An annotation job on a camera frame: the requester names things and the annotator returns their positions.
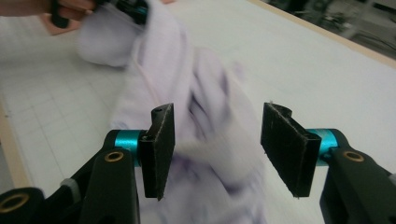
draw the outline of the person's arm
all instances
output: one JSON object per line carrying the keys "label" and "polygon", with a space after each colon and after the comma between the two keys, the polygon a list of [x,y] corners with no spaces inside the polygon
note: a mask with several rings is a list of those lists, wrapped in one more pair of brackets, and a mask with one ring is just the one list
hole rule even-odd
{"label": "person's arm", "polygon": [[[80,21],[95,6],[93,0],[60,0],[59,15]],[[50,0],[0,0],[0,16],[22,17],[50,12]]]}

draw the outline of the cloth fold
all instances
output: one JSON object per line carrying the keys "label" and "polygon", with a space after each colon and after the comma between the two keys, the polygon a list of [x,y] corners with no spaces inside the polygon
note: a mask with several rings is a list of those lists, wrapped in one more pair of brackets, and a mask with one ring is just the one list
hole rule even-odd
{"label": "cloth fold", "polygon": [[[105,5],[82,23],[78,40],[83,59],[127,73],[112,129],[146,130],[152,108],[175,106],[164,199],[140,197],[142,223],[265,223],[260,123],[238,86],[240,71],[195,48],[162,3],[147,2],[145,26]],[[139,168],[135,174],[143,195]]]}

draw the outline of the finger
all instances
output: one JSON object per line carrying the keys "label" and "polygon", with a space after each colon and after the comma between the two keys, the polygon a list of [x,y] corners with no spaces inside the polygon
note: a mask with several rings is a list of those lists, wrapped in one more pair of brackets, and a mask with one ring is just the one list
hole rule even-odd
{"label": "finger", "polygon": [[75,10],[93,10],[95,8],[95,3],[93,0],[59,0],[61,6],[70,7]]}
{"label": "finger", "polygon": [[88,14],[85,10],[81,11],[81,10],[74,10],[69,7],[61,7],[61,8],[59,8],[59,15],[63,18],[69,19],[69,20],[81,21]]}

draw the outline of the lavender fabric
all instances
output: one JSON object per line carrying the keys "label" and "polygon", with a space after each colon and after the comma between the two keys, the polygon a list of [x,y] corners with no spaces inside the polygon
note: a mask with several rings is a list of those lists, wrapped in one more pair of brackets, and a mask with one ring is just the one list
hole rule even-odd
{"label": "lavender fabric", "polygon": [[127,73],[112,129],[146,130],[152,108],[175,105],[177,145],[161,201],[143,197],[135,169],[142,223],[266,223],[260,122],[239,87],[241,71],[193,46],[163,4],[147,2],[145,26],[106,5],[82,23],[78,40],[83,59]]}

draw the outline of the white table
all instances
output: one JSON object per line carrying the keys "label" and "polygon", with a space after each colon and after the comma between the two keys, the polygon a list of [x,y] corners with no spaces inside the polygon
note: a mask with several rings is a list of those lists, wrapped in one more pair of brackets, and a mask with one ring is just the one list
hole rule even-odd
{"label": "white table", "polygon": [[[305,128],[339,129],[396,172],[394,61],[258,0],[178,0],[169,8],[196,45],[246,67],[244,88],[258,118],[264,102],[286,106]],[[0,91],[9,116],[1,125],[10,123],[28,179],[47,194],[100,148],[122,87],[121,71],[80,60],[75,36],[48,36],[35,18],[0,18]],[[311,197],[300,200],[270,162],[265,169],[269,223],[323,223],[326,167],[317,169]]]}

